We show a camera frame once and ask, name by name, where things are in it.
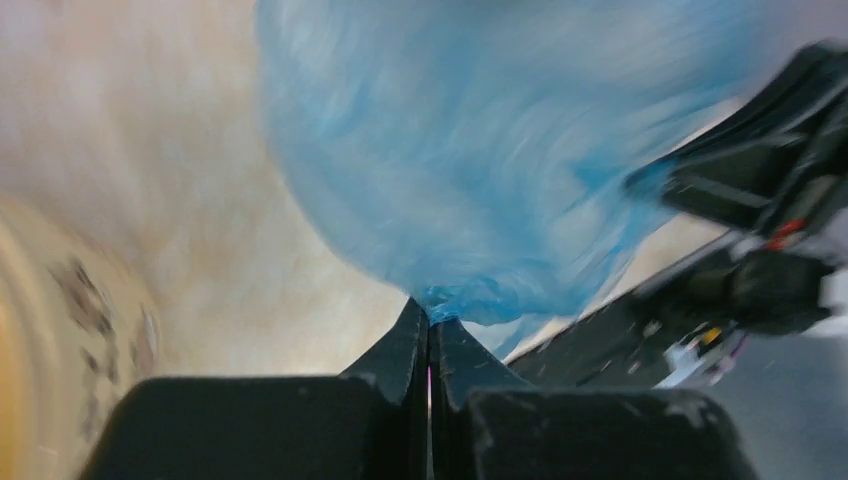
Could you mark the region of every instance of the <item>translucent blue plastic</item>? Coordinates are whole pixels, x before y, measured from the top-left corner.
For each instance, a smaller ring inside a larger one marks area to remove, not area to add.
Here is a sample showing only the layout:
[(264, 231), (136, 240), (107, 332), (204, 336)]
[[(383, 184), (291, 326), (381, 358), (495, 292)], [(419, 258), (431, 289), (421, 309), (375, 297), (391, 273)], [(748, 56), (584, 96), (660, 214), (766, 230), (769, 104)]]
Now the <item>translucent blue plastic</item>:
[[(757, 74), (757, 0), (259, 0), (271, 144), (335, 251), (433, 322), (579, 314), (670, 218), (623, 177)], [(658, 171), (661, 185), (665, 172)]]

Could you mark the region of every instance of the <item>blue plastic bag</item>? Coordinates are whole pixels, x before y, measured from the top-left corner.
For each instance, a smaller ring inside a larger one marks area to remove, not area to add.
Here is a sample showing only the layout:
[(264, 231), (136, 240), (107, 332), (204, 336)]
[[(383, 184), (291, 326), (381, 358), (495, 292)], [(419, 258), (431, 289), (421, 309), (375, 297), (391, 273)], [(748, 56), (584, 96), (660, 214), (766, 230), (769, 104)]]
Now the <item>blue plastic bag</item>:
[(579, 314), (670, 218), (621, 180), (749, 86), (762, 8), (259, 0), (261, 101), (330, 246), (432, 322), (517, 321), (489, 345), (504, 357)]

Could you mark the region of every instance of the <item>cylindrical container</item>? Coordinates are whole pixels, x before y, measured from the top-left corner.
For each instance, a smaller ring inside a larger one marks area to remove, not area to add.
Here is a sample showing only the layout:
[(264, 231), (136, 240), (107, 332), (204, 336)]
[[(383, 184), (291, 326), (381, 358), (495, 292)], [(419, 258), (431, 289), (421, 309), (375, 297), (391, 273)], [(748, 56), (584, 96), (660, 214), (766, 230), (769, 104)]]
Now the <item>cylindrical container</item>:
[(113, 254), (0, 196), (0, 480), (77, 476), (154, 373), (156, 308)]

